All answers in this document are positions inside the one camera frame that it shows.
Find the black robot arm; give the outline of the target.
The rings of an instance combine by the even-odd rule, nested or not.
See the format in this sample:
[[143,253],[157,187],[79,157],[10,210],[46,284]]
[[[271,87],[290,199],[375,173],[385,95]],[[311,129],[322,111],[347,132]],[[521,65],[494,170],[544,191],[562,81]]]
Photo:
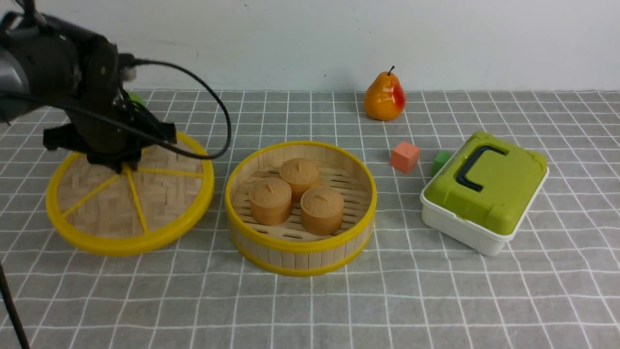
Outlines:
[[135,56],[103,35],[37,11],[1,20],[1,121],[9,124],[42,106],[61,109],[69,123],[44,130],[44,147],[67,149],[95,163],[139,161],[143,148],[177,141],[175,126],[131,99],[124,82]]

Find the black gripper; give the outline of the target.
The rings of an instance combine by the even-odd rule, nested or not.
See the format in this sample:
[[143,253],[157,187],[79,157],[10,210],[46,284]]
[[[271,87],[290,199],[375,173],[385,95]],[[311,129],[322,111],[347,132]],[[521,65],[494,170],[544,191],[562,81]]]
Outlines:
[[[127,122],[136,130],[172,145],[177,144],[174,123],[160,121],[147,108],[123,109],[113,103],[120,98],[122,86],[118,68],[118,50],[104,37],[71,37],[79,53],[82,80],[72,102],[81,109]],[[129,133],[81,113],[68,113],[71,124],[44,129],[43,146],[48,151],[65,149],[90,153],[95,160],[137,162],[141,149]]]

